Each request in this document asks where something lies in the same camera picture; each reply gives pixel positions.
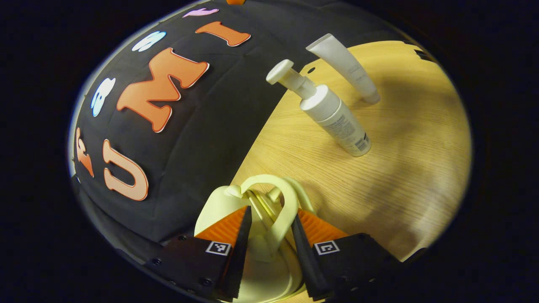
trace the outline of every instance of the black padded backdrop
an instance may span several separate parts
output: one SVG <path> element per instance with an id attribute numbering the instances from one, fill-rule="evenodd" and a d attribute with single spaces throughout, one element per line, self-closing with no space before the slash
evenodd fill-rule
<path id="1" fill-rule="evenodd" d="M 194 9 L 217 8 L 208 16 L 182 18 L 182 12 L 140 35 L 101 71 L 84 99 L 77 119 L 95 178 L 77 161 L 81 189 L 107 216 L 136 234 L 159 242 L 192 228 L 213 189 L 230 184 L 245 155 L 286 89 L 265 81 L 268 71 L 283 59 L 299 71 L 317 57 L 305 47 L 332 33 L 346 47 L 380 40 L 404 38 L 381 20 L 347 3 L 314 0 L 247 0 L 228 5 L 214 0 Z M 195 33 L 202 25 L 221 21 L 251 39 L 237 47 L 208 33 Z M 154 31 L 167 35 L 143 52 L 131 48 Z M 190 60 L 210 64 L 210 69 L 176 102 L 154 102 L 172 107 L 161 133 L 135 112 L 116 110 L 116 101 L 131 83 L 151 79 L 150 59 L 167 47 Z M 105 78 L 116 78 L 97 117 L 90 103 Z M 146 173 L 148 197 L 133 201 L 105 186 L 103 169 L 128 184 L 132 176 L 105 164 L 103 140 L 135 161 Z"/>

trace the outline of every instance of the orange gripper pad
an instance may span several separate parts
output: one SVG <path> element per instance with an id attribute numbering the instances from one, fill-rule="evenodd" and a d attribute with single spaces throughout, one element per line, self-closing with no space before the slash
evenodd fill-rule
<path id="1" fill-rule="evenodd" d="M 298 209 L 298 215 L 300 216 L 301 225 L 303 225 L 303 230 L 305 231 L 305 235 L 307 235 L 307 240 L 309 240 L 309 245 L 311 247 L 313 247 L 315 243 L 331 241 L 348 236 L 344 231 L 301 208 Z"/>
<path id="2" fill-rule="evenodd" d="M 213 223 L 210 227 L 201 231 L 195 238 L 209 241 L 229 243 L 234 248 L 238 238 L 239 228 L 243 221 L 247 206 L 244 206 L 221 220 Z"/>

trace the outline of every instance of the wood grain surface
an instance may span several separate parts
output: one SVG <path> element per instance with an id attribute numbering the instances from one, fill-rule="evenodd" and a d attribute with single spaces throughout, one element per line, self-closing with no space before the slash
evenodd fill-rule
<path id="1" fill-rule="evenodd" d="M 287 91 L 232 184 L 257 174 L 293 177 L 319 217 L 348 234 L 368 233 L 405 260 L 431 245 L 459 209 L 472 163 L 466 112 L 449 78 L 422 60 L 418 47 L 386 41 L 349 50 L 377 86 L 379 103 L 363 101 L 321 59 L 300 74 L 315 68 L 308 77 L 350 107 L 372 140 L 370 151 L 350 156 L 300 110 L 300 97 Z M 303 292 L 285 302 L 312 300 Z"/>

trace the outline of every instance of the white foam bottle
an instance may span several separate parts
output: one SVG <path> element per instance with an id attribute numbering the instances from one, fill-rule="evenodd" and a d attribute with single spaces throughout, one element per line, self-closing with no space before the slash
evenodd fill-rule
<path id="1" fill-rule="evenodd" d="M 268 73 L 266 81 L 281 83 L 301 97 L 300 108 L 311 119 L 328 132 L 350 155 L 366 154 L 371 141 L 348 106 L 329 89 L 318 85 L 292 69 L 294 63 L 288 59 L 279 62 Z"/>

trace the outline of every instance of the foam letter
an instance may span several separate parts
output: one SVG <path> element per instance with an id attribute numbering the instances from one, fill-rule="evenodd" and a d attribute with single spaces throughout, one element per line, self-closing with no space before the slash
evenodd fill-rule
<path id="1" fill-rule="evenodd" d="M 171 77 L 178 79 L 182 88 L 189 88 L 210 64 L 178 56 L 169 47 L 152 58 L 149 66 L 153 80 L 128 85 L 118 98 L 116 109 L 121 111 L 127 107 L 133 110 L 150 121 L 153 131 L 159 133 L 167 125 L 172 108 L 168 105 L 157 107 L 150 101 L 178 101 L 181 96 Z"/>
<path id="2" fill-rule="evenodd" d="M 143 52 L 149 49 L 150 47 L 152 47 L 157 42 L 159 42 L 159 40 L 163 39 L 163 37 L 166 35 L 167 35 L 167 32 L 162 32 L 162 31 L 153 32 L 147 35 L 146 37 L 144 37 L 142 40 L 140 40 L 137 44 L 135 44 L 135 46 L 133 46 L 131 50 Z"/>
<path id="3" fill-rule="evenodd" d="M 77 143 L 77 159 L 79 159 L 79 162 L 82 163 L 84 167 L 88 170 L 90 173 L 90 176 L 92 178 L 94 177 L 94 170 L 92 168 L 92 160 L 90 159 L 90 155 L 85 155 L 86 152 L 86 146 L 84 145 L 84 142 L 80 138 L 80 128 L 77 127 L 77 132 L 75 135 L 75 140 Z"/>
<path id="4" fill-rule="evenodd" d="M 208 23 L 195 31 L 195 33 L 203 32 L 210 33 L 221 39 L 226 40 L 226 44 L 228 46 L 238 46 L 241 43 L 249 40 L 249 38 L 251 37 L 251 35 L 248 33 L 237 32 L 229 27 L 222 25 L 221 21 Z"/>
<path id="5" fill-rule="evenodd" d="M 206 15 L 211 15 L 213 13 L 216 13 L 218 11 L 219 11 L 218 9 L 212 9 L 212 10 L 207 11 L 206 8 L 201 8 L 199 10 L 194 10 L 194 11 L 190 11 L 186 13 L 185 15 L 183 15 L 182 18 L 185 18 L 187 16 L 206 16 Z"/>
<path id="6" fill-rule="evenodd" d="M 146 174 L 133 160 L 110 147 L 108 139 L 103 141 L 103 160 L 105 163 L 112 161 L 117 166 L 128 171 L 135 179 L 135 184 L 127 185 L 115 178 L 108 168 L 105 168 L 103 170 L 105 184 L 110 190 L 115 190 L 135 201 L 146 199 L 146 196 L 148 196 L 148 178 L 146 178 Z"/>

